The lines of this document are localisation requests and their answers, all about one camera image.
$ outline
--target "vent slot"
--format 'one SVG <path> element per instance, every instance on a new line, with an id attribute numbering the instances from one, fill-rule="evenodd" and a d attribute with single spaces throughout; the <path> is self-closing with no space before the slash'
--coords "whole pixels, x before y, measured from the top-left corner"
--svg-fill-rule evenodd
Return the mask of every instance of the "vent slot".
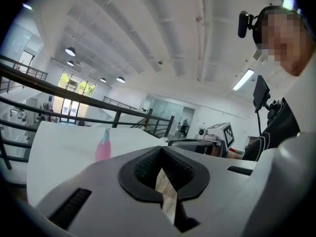
<path id="1" fill-rule="evenodd" d="M 235 172 L 235 173 L 239 173 L 242 175 L 247 175 L 247 176 L 250 176 L 253 171 L 251 169 L 241 168 L 241 167 L 236 167 L 236 166 L 230 166 L 227 170 Z"/>
<path id="2" fill-rule="evenodd" d="M 262 53 L 261 53 L 261 50 L 260 50 L 260 49 L 257 49 L 257 51 L 255 52 L 253 58 L 255 58 L 256 60 L 258 60 L 259 57 L 261 56 L 261 54 L 262 54 Z"/>
<path id="3" fill-rule="evenodd" d="M 92 191 L 86 189 L 77 189 L 49 220 L 66 230 L 91 193 Z"/>

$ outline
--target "glass door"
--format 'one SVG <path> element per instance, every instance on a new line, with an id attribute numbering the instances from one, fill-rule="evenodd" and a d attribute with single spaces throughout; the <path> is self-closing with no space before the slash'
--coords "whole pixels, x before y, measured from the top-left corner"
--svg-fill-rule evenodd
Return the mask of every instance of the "glass door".
<path id="1" fill-rule="evenodd" d="M 72 102 L 72 101 L 69 100 L 69 99 L 64 99 L 63 108 L 62 108 L 62 110 L 61 110 L 61 114 L 69 115 L 69 110 L 70 110 L 71 102 Z M 62 121 L 62 122 L 68 122 L 68 119 L 67 119 L 67 118 L 60 118 L 60 121 Z"/>
<path id="2" fill-rule="evenodd" d="M 79 107 L 79 103 L 78 102 L 71 101 L 69 115 L 73 116 L 73 117 L 76 117 L 77 116 L 78 107 Z M 75 123 L 75 120 L 74 119 L 69 119 L 68 122 L 69 123 Z"/>

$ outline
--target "metal rail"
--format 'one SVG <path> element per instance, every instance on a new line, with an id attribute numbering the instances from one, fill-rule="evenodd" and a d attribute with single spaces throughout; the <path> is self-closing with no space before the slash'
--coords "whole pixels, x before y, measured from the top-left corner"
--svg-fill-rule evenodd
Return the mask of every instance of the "metal rail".
<path id="1" fill-rule="evenodd" d="M 112 105 L 116 105 L 116 106 L 121 105 L 121 107 L 130 109 L 130 110 L 131 110 L 131 109 L 137 110 L 137 108 L 135 108 L 135 107 L 131 107 L 131 106 L 129 106 L 129 105 L 123 104 L 123 103 L 121 103 L 121 102 L 119 102 L 119 101 L 113 100 L 113 99 L 111 99 L 111 98 L 109 98 L 109 97 L 106 97 L 106 96 L 103 97 L 103 102 L 108 103 L 108 104 L 112 104 Z"/>
<path id="2" fill-rule="evenodd" d="M 20 71 L 21 73 L 23 74 L 27 74 L 27 75 L 34 75 L 32 77 L 34 78 L 37 78 L 37 79 L 40 79 L 40 80 L 46 80 L 46 77 L 48 75 L 48 73 L 46 72 L 43 72 L 43 71 L 40 71 L 38 69 L 35 69 L 35 68 L 32 68 L 30 66 L 27 66 L 23 63 L 20 63 L 18 61 L 15 61 L 15 60 L 12 60 L 6 56 L 3 56 L 3 55 L 0 55 L 0 63 L 1 61 L 4 60 L 4 61 L 7 61 L 7 62 L 10 62 L 10 63 L 13 63 L 13 69 L 14 70 L 17 70 L 17 71 Z M 21 71 L 20 68 L 22 67 L 25 67 L 26 68 L 26 71 Z M 15 85 L 15 86 L 10 86 L 11 83 L 14 82 L 12 80 L 8 80 L 8 81 L 0 81 L 0 84 L 1 86 L 3 86 L 5 83 L 7 83 L 7 86 L 6 87 L 2 87 L 0 89 L 0 92 L 1 91 L 6 91 L 7 93 L 9 92 L 9 90 L 11 89 L 14 89 L 14 88 L 18 88 L 18 87 L 22 87 L 24 88 L 24 85 Z"/>
<path id="3" fill-rule="evenodd" d="M 42 110 L 39 108 L 35 108 L 35 107 L 31 107 L 31 106 L 27 106 L 25 104 L 21 104 L 15 101 L 11 101 L 9 99 L 6 99 L 4 97 L 0 97 L 0 102 L 3 102 L 5 104 L 8 105 L 12 105 L 15 107 L 18 107 L 20 109 L 24 109 L 27 111 L 31 111 L 31 112 L 36 112 L 39 114 L 43 114 L 43 115 L 48 115 L 51 117 L 59 117 L 59 118 L 65 118 L 65 119 L 73 119 L 73 120 L 79 120 L 79 121 L 87 121 L 87 122 L 96 122 L 96 123 L 105 123 L 105 124 L 111 124 L 113 128 L 117 127 L 118 125 L 132 125 L 133 127 L 145 127 L 145 131 L 146 128 L 148 126 L 155 126 L 155 129 L 153 130 L 153 133 L 151 135 L 155 136 L 158 138 L 159 135 L 164 134 L 165 136 L 167 136 L 169 134 L 170 128 L 172 126 L 172 122 L 174 119 L 174 116 L 171 117 L 170 120 L 164 119 L 164 118 L 160 118 L 160 117 L 155 117 L 152 116 L 152 110 L 149 111 L 148 114 L 146 113 L 142 113 L 142 112 L 138 112 L 138 111 L 134 111 L 131 109 L 127 109 L 127 108 L 123 108 L 120 106 L 115 106 L 109 103 L 105 103 L 90 97 L 86 97 L 83 95 L 79 95 L 75 92 L 71 92 L 56 86 L 53 86 L 50 83 L 47 83 L 43 80 L 40 80 L 36 77 L 32 77 L 28 74 L 22 73 L 18 70 L 15 70 L 9 66 L 7 66 L 6 64 L 0 63 L 0 81 L 3 77 L 7 78 L 9 81 L 14 81 L 17 83 L 20 83 L 23 87 L 27 86 L 36 90 L 39 90 L 41 92 L 45 92 L 47 94 L 51 94 L 54 96 L 59 96 L 62 98 L 67 98 L 79 103 L 83 103 L 89 106 L 93 106 L 93 107 L 97 107 L 97 108 L 101 108 L 101 109 L 107 109 L 107 110 L 111 110 L 111 111 L 115 111 L 116 112 L 116 116 L 114 118 L 113 121 L 105 121 L 105 120 L 98 120 L 98 119 L 92 119 L 92 118 L 80 118 L 80 117 L 74 117 L 71 115 L 64 115 L 64 114 L 60 114 L 60 113 L 55 113 L 55 112 L 50 112 L 50 111 L 46 111 L 46 110 Z M 129 122 L 120 122 L 119 118 L 120 115 L 124 113 L 124 114 L 129 114 L 129 115 L 134 115 L 134 116 L 138 116 L 138 117 L 143 117 L 143 119 L 138 122 L 138 123 L 129 123 Z M 149 120 L 154 119 L 156 120 L 156 123 L 149 123 Z M 164 122 L 168 122 L 168 124 L 159 124 L 159 122 L 164 121 Z M 9 126 L 9 127 L 13 127 L 16 129 L 21 129 L 21 130 L 25 130 L 25 131 L 29 131 L 29 132 L 36 132 L 37 128 L 32 128 L 32 127 L 27 127 L 27 126 L 23 126 L 20 124 L 15 124 L 9 121 L 5 121 L 0 119 L 0 124 L 5 125 L 5 126 Z M 163 128 L 163 129 L 157 129 L 158 126 L 167 126 L 167 128 Z M 165 130 L 164 133 L 155 135 L 156 131 L 160 131 L 160 130 Z M 10 145 L 10 146 L 14 146 L 14 147 L 21 147 L 21 148 L 27 148 L 30 149 L 32 147 L 31 144 L 26 144 L 26 143 L 18 143 L 18 142 L 14 142 L 14 141 L 10 141 L 10 140 L 6 140 L 4 138 L 2 138 L 2 136 L 0 135 L 0 150 L 1 150 L 1 155 L 0 158 L 3 158 L 4 163 L 6 165 L 6 167 L 8 169 L 12 169 L 12 166 L 10 164 L 10 161 L 20 161 L 20 162 L 28 162 L 28 158 L 19 158 L 19 157 L 12 157 L 12 156 L 8 156 L 6 154 L 5 151 L 5 147 L 4 145 Z"/>

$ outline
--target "tree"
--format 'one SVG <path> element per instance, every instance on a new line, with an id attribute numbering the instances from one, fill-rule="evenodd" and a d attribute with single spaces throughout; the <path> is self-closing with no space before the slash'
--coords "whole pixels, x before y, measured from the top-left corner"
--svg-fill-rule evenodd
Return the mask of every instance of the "tree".
<path id="1" fill-rule="evenodd" d="M 87 87 L 85 88 L 85 90 L 84 90 L 84 93 L 83 93 L 83 94 L 84 94 L 85 96 L 87 96 L 87 97 L 91 97 L 91 96 L 92 96 L 92 93 L 93 93 L 94 88 L 95 88 L 95 85 L 91 85 L 91 86 L 87 85 Z"/>
<path id="2" fill-rule="evenodd" d="M 66 86 L 66 84 L 69 82 L 69 78 L 68 78 L 68 75 L 66 73 L 63 73 L 61 75 L 61 78 L 59 80 L 59 83 L 58 83 L 58 87 L 63 87 L 62 84 L 64 84 Z"/>
<path id="3" fill-rule="evenodd" d="M 78 84 L 77 89 L 76 89 L 76 93 L 82 95 L 83 90 L 88 87 L 87 86 L 87 82 L 86 81 L 82 81 L 81 83 Z"/>

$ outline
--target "pink bottle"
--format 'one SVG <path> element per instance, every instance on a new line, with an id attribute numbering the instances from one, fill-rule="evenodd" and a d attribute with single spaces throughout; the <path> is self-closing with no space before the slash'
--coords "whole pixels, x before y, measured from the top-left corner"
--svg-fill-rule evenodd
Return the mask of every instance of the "pink bottle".
<path id="1" fill-rule="evenodd" d="M 100 161 L 109 158 L 111 158 L 110 129 L 105 128 L 103 139 L 99 142 L 95 151 L 95 160 Z"/>

